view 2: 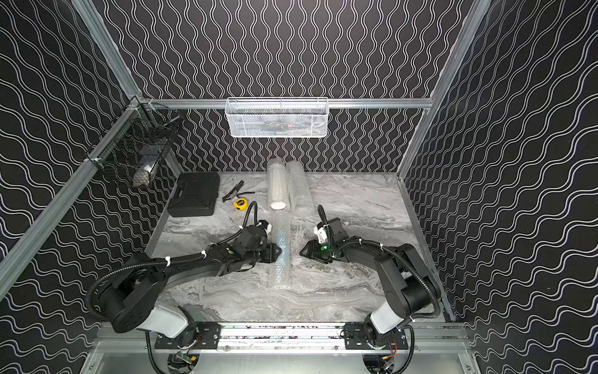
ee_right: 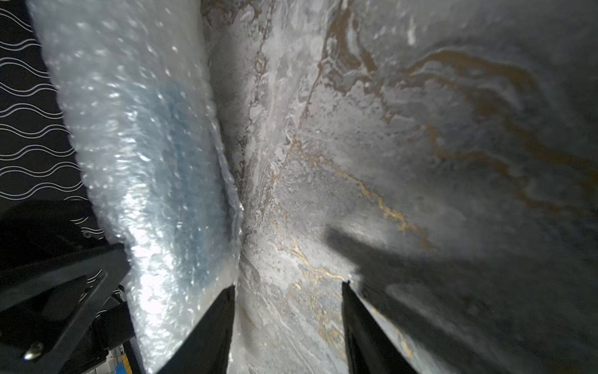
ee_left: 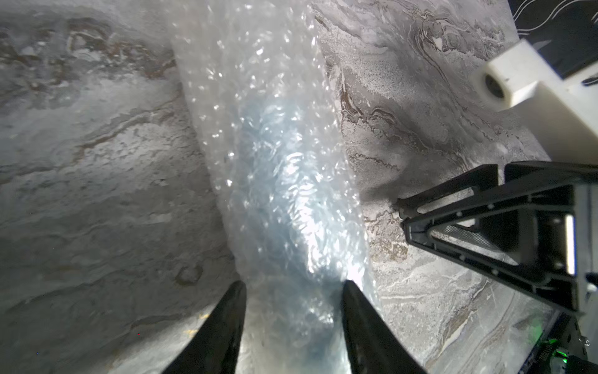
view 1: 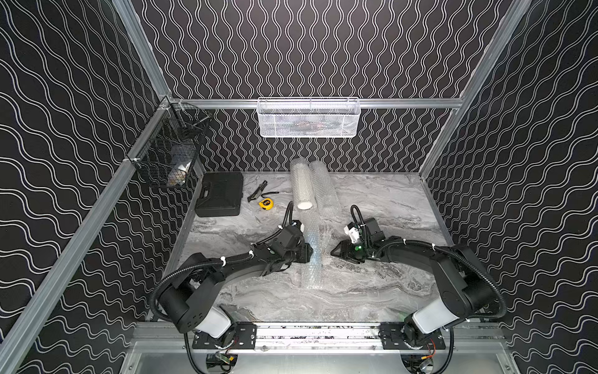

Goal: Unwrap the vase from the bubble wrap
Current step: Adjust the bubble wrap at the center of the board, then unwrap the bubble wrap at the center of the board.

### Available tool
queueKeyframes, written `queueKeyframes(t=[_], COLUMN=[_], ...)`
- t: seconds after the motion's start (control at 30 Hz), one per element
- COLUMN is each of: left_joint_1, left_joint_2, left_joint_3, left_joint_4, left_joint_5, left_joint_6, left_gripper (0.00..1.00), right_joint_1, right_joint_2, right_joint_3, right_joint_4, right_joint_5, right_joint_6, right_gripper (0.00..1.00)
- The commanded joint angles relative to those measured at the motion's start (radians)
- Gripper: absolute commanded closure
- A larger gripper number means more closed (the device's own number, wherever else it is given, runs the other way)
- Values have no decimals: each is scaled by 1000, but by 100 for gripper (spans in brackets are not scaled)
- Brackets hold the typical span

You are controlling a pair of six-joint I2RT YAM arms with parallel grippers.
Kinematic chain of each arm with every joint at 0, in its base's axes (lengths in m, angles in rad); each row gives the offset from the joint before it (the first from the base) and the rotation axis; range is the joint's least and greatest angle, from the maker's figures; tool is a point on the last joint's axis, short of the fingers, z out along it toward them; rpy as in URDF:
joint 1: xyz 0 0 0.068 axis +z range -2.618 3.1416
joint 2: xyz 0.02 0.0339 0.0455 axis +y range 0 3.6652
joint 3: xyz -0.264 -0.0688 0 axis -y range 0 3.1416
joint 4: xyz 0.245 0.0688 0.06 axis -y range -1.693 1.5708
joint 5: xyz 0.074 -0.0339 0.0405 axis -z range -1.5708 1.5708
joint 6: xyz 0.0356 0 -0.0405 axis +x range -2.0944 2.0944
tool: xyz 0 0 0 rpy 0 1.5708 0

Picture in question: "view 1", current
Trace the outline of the clear bubble wrap sheet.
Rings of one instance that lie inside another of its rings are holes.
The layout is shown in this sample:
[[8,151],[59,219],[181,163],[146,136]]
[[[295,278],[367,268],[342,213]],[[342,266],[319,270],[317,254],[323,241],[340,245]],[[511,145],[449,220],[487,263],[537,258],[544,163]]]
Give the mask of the clear bubble wrap sheet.
[[305,241],[312,249],[310,260],[301,271],[301,286],[306,289],[322,289],[322,251],[325,247],[326,226],[315,210],[302,210],[300,217],[305,226]]

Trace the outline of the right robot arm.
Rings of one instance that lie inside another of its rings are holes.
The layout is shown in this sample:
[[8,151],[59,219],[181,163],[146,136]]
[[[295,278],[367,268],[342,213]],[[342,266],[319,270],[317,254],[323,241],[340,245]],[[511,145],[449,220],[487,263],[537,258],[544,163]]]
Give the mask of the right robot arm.
[[354,264],[368,260],[399,263],[434,277],[439,297],[403,322],[403,339],[409,344],[470,317],[501,319],[506,315],[506,301],[498,285],[468,247],[387,237],[374,218],[363,224],[351,222],[344,231],[348,238],[331,251],[332,257]]

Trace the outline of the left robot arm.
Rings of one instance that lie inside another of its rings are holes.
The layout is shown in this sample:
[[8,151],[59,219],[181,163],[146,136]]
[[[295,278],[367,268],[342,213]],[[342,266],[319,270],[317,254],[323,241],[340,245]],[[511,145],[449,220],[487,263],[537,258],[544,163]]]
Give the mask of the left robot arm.
[[174,324],[179,333],[199,331],[221,338],[232,319],[214,306],[222,288],[250,277],[285,271],[294,263],[309,263],[313,248],[298,220],[232,257],[206,258],[196,253],[176,271],[164,276],[150,296],[154,316]]

